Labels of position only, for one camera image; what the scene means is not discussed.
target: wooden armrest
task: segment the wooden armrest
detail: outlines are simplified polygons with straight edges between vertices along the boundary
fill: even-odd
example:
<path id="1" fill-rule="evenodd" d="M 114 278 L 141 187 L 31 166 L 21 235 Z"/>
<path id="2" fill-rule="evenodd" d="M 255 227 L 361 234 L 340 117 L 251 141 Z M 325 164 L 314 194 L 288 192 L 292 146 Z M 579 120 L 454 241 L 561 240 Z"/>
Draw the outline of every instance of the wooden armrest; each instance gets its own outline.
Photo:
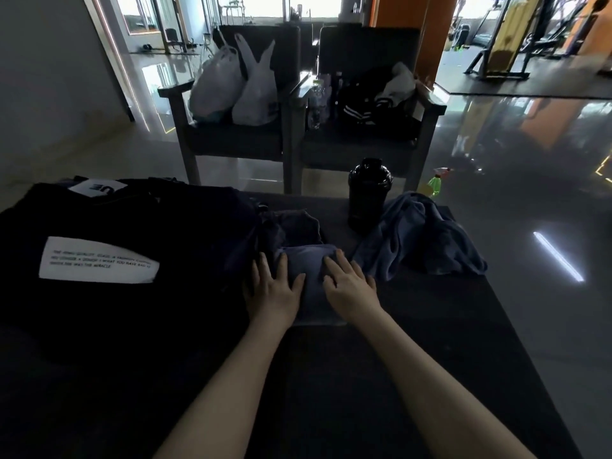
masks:
<path id="1" fill-rule="evenodd" d="M 305 106 L 310 90 L 313 87 L 313 75 L 307 75 L 294 84 L 290 84 L 279 92 L 279 102 L 288 103 L 292 106 Z"/>
<path id="2" fill-rule="evenodd" d="M 446 105 L 439 99 L 433 91 L 428 89 L 423 82 L 416 83 L 417 99 L 423 105 L 425 111 L 434 111 L 437 115 L 444 115 Z"/>
<path id="3" fill-rule="evenodd" d="M 195 80 L 190 80 L 184 84 L 175 85 L 174 87 L 161 87 L 157 89 L 157 93 L 162 98 L 170 98 L 175 95 L 182 95 L 188 90 L 191 90 Z"/>

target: black shaker bottle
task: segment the black shaker bottle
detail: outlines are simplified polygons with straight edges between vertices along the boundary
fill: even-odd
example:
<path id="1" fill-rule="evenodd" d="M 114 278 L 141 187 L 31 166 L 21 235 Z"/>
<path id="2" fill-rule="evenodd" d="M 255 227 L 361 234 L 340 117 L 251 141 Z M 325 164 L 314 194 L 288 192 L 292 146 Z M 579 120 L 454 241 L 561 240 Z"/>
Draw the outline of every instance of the black shaker bottle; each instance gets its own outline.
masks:
<path id="1" fill-rule="evenodd" d="M 393 176 L 376 158 L 366 158 L 348 174 L 348 225 L 366 234 L 378 224 Z"/>

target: plastic water bottle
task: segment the plastic water bottle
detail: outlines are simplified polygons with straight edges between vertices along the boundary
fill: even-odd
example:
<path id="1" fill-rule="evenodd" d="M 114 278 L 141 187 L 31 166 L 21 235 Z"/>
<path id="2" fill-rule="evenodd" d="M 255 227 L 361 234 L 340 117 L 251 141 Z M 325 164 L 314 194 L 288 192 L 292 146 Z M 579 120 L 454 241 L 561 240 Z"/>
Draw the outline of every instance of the plastic water bottle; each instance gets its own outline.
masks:
<path id="1" fill-rule="evenodd" d="M 318 129 L 326 121 L 325 82 L 316 79 L 313 82 L 312 96 L 309 99 L 308 128 Z"/>

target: person's left hand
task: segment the person's left hand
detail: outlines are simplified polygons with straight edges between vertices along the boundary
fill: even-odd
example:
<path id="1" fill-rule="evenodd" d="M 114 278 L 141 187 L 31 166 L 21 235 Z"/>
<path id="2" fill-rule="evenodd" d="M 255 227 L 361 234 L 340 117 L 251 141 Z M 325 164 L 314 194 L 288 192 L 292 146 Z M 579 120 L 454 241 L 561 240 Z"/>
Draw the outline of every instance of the person's left hand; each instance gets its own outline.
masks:
<path id="1" fill-rule="evenodd" d="M 253 295 L 249 293 L 246 284 L 242 285 L 251 323 L 259 321 L 265 325 L 273 325 L 284 333 L 291 327 L 297 315 L 306 274 L 298 275 L 293 287 L 289 288 L 287 255 L 283 253 L 280 256 L 276 279 L 273 279 L 266 255 L 260 253 L 259 266 L 253 261 L 252 278 L 255 292 Z"/>

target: glossy tile floor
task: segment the glossy tile floor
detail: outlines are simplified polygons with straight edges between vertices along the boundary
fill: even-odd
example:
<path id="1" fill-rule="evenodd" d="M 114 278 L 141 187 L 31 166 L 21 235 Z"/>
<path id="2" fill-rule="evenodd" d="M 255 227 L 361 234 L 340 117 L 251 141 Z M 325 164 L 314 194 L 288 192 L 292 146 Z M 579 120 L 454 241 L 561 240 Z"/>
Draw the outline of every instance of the glossy tile floor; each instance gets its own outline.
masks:
<path id="1" fill-rule="evenodd" d="M 199 57 L 125 58 L 134 128 L 37 175 L 185 180 L 159 85 Z M 585 459 L 612 452 L 612 102 L 446 97 L 423 179 L 452 168 L 438 199 L 489 261 L 488 279 Z M 199 157 L 208 185 L 282 192 L 280 163 Z M 303 193 L 348 196 L 346 173 L 306 171 Z M 397 180 L 391 196 L 401 192 Z M 27 184 L 7 187 L 10 206 Z"/>

